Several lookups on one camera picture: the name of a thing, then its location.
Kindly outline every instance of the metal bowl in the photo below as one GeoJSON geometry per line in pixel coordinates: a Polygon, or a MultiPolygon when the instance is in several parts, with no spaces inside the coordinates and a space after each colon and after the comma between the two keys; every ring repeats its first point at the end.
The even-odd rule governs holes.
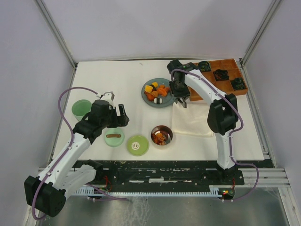
{"type": "Polygon", "coordinates": [[[155,128],[152,129],[151,133],[150,133],[150,138],[153,141],[153,143],[155,145],[157,145],[155,143],[155,141],[153,140],[152,134],[157,134],[157,133],[162,133],[163,136],[166,138],[165,139],[165,143],[166,145],[169,144],[172,139],[173,139],[173,132],[171,131],[171,129],[167,126],[156,126],[155,128]]]}

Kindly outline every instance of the white logo on plate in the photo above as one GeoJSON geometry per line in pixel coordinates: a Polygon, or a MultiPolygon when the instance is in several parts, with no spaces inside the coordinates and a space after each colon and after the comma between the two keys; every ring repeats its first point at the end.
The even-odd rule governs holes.
{"type": "Polygon", "coordinates": [[[133,150],[138,150],[140,148],[140,144],[138,142],[133,142],[132,143],[132,149],[133,150]]]}

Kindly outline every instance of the gray floor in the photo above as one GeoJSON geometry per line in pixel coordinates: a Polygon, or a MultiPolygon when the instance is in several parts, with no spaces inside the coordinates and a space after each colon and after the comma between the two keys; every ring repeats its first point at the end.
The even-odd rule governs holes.
{"type": "MultiPolygon", "coordinates": [[[[247,192],[237,189],[237,197],[247,192]]],[[[95,202],[72,196],[55,218],[38,226],[288,226],[277,189],[256,189],[246,199],[132,197],[95,202]]]]}

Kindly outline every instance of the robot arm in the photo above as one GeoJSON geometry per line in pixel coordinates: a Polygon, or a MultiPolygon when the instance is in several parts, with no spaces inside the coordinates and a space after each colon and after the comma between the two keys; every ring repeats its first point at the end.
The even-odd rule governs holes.
{"type": "Polygon", "coordinates": [[[215,87],[193,63],[182,65],[178,60],[174,60],[167,68],[170,73],[174,72],[173,81],[170,82],[172,94],[183,107],[187,107],[186,100],[190,96],[187,86],[193,88],[210,106],[207,122],[216,137],[217,163],[223,170],[232,168],[235,164],[230,157],[229,133],[235,128],[238,117],[221,96],[228,99],[237,109],[236,97],[233,94],[227,95],[215,87]]]}
{"type": "Polygon", "coordinates": [[[63,208],[66,200],[84,184],[95,179],[96,175],[102,178],[103,166],[95,161],[88,160],[76,172],[67,175],[76,160],[102,134],[104,128],[126,126],[129,122],[124,106],[119,105],[120,116],[117,116],[112,92],[105,93],[96,100],[81,121],[74,129],[73,144],[67,144],[53,161],[37,176],[29,176],[24,183],[27,204],[32,206],[34,195],[41,181],[46,180],[38,193],[35,208],[55,217],[63,208]]]}

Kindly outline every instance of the wooden tray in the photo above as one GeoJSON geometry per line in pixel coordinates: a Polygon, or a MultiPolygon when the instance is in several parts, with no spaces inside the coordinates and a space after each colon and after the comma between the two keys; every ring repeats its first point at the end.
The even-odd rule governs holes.
{"type": "MultiPolygon", "coordinates": [[[[248,87],[246,86],[245,80],[235,62],[234,59],[227,59],[227,60],[214,60],[209,61],[209,64],[211,66],[210,72],[202,72],[202,74],[217,88],[219,88],[221,91],[224,91],[227,94],[233,93],[235,96],[238,95],[245,95],[248,92],[248,87]],[[216,81],[213,72],[217,69],[227,70],[229,80],[227,81],[216,81]],[[245,89],[242,90],[234,90],[231,84],[231,81],[235,78],[242,78],[245,83],[245,89]]],[[[196,91],[194,91],[192,88],[188,87],[190,91],[190,101],[196,101],[196,100],[202,100],[196,91]]]]}

